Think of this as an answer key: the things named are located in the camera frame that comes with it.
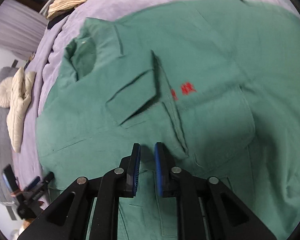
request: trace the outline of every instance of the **screw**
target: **screw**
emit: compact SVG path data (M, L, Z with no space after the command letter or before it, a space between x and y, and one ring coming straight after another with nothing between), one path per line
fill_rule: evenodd
M114 170L114 173L115 174L122 174L124 172L124 169L123 168L116 168L115 170Z
M173 167L173 168L171 169L171 171L172 171L173 173L180 173L180 172L182 171L182 169L179 168L179 167Z
M218 183L219 183L219 179L216 178L216 177L210 177L210 178L209 178L209 182L210 182L211 184L218 184Z
M87 182L87 179L85 177L80 177L77 179L78 184L85 184Z

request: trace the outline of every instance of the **shirt pocket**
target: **shirt pocket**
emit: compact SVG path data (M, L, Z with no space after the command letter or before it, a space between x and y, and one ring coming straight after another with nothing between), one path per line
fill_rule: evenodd
M209 172L248 146L255 125L239 86L203 101L197 98L196 102L180 116L189 153L204 172Z

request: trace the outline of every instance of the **green garment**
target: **green garment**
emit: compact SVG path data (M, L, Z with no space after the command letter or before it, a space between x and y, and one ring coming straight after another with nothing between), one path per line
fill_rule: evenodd
M244 0L88 18L37 119L40 162L63 190L117 167L135 142L139 187L120 200L118 239L177 239L175 200L155 192L156 142L286 239L300 221L300 19Z

